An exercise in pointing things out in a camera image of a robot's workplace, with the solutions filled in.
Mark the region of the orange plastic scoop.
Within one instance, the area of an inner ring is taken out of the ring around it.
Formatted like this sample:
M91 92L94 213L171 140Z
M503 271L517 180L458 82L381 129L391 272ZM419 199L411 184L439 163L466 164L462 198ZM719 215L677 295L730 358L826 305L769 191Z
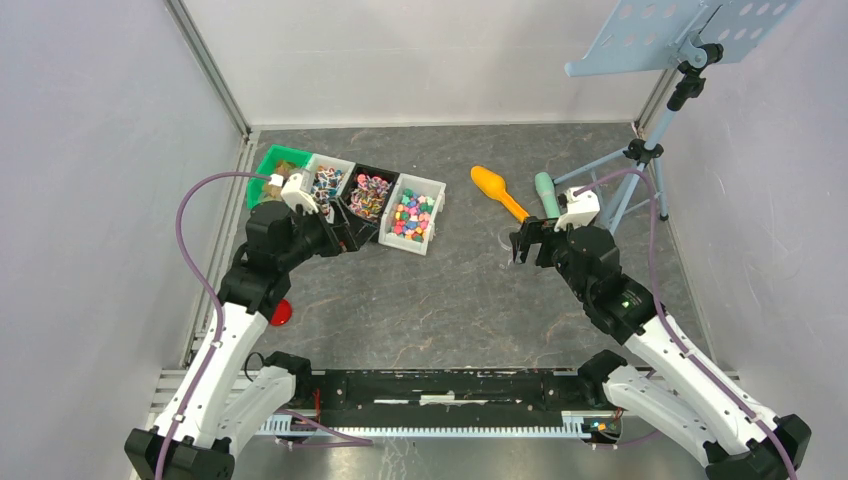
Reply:
M495 172L475 165L470 170L473 183L488 198L499 202L519 223L522 223L529 213L509 194L505 180Z

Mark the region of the clear plastic jar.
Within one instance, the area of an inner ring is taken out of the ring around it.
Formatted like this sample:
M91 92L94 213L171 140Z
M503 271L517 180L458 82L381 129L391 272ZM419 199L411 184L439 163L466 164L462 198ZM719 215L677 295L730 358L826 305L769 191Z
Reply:
M514 231L517 231L517 230L519 230L519 229L507 227L507 228L500 230L497 234L497 240L498 240L498 243L501 246L501 248L505 251L510 252L511 254L512 254L512 249L511 249L511 245L510 245L510 241L509 241L508 236L511 232L514 232Z

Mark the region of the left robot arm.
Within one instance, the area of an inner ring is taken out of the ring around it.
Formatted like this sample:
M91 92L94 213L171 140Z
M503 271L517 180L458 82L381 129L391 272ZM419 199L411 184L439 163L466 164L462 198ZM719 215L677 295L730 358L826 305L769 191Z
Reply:
M171 401L147 430L134 429L124 451L141 479L229 479L247 442L274 412L306 405L314 394L311 364L275 352L254 380L231 394L261 334L280 324L291 272L312 257L359 250L374 227L339 200L332 213L305 213L282 202L257 205L214 295L215 320Z

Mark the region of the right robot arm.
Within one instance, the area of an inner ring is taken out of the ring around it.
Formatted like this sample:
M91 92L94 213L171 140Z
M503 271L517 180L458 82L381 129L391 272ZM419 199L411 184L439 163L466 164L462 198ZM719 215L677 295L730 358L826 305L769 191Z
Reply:
M528 217L510 233L512 259L554 268L602 333L645 361L656 386L620 355L584 363L577 392L591 408L629 411L686 450L710 479L795 479L812 431L795 414L778 416L734 383L694 343L651 290L623 272L613 236L596 226L556 230Z

